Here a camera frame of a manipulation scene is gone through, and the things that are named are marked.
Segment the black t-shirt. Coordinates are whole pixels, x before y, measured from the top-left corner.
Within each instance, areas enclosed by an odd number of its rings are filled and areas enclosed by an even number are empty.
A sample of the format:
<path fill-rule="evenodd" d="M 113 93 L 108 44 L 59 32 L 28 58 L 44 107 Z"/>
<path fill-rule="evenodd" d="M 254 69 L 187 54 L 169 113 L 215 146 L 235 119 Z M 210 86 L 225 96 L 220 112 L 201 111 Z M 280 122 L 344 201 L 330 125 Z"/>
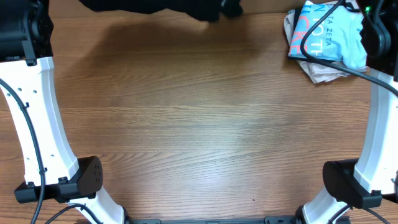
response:
<path fill-rule="evenodd" d="M 80 2 L 95 12 L 120 10 L 153 14 L 170 9 L 205 22 L 216 22 L 221 14 L 228 18 L 236 18 L 243 14 L 240 0 L 80 0 Z"/>

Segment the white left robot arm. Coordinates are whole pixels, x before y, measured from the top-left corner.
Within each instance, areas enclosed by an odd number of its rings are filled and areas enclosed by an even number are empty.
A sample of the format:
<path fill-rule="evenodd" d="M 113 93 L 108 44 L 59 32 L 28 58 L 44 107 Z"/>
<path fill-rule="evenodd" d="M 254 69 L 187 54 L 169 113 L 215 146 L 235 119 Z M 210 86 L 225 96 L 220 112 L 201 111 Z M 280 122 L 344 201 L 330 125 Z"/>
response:
<path fill-rule="evenodd" d="M 63 128 L 54 84 L 48 1 L 1 2 L 1 90 L 24 160 L 19 203 L 54 199 L 91 223 L 128 223 L 124 207 L 103 187 L 98 157 L 74 155 Z"/>

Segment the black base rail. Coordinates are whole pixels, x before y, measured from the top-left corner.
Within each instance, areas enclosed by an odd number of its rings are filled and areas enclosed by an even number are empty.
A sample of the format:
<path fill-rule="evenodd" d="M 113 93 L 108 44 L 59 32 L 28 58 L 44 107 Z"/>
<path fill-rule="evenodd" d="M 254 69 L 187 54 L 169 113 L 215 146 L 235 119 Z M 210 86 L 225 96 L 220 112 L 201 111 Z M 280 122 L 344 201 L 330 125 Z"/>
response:
<path fill-rule="evenodd" d="M 268 216 L 265 218 L 218 219 L 218 220 L 128 220 L 126 224 L 303 224 L 295 216 Z"/>

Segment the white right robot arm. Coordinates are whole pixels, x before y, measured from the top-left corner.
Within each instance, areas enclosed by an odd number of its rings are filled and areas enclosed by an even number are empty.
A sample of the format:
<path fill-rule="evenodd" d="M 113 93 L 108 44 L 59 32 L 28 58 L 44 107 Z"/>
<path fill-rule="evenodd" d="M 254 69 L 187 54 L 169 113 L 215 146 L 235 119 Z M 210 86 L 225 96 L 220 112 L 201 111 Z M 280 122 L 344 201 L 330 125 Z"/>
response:
<path fill-rule="evenodd" d="M 374 213 L 397 202 L 397 2 L 307 1 L 298 17 L 290 56 L 371 83 L 368 125 L 357 159 L 328 161 L 322 191 L 300 206 L 292 223 L 348 223 L 352 208 Z"/>

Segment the light blue printed t-shirt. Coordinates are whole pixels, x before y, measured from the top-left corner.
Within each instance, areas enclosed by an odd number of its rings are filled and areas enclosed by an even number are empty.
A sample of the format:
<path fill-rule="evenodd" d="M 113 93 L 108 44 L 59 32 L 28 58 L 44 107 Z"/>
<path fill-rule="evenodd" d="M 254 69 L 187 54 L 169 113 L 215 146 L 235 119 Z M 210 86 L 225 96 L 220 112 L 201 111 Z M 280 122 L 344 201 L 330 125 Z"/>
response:
<path fill-rule="evenodd" d="M 306 1 L 298 15 L 289 57 L 304 58 L 300 44 L 307 31 L 333 7 L 332 4 L 315 4 Z M 304 48 L 313 57 L 332 62 L 342 62 L 350 69 L 366 66 L 367 53 L 361 43 L 360 32 L 364 17 L 338 6 L 307 38 Z"/>

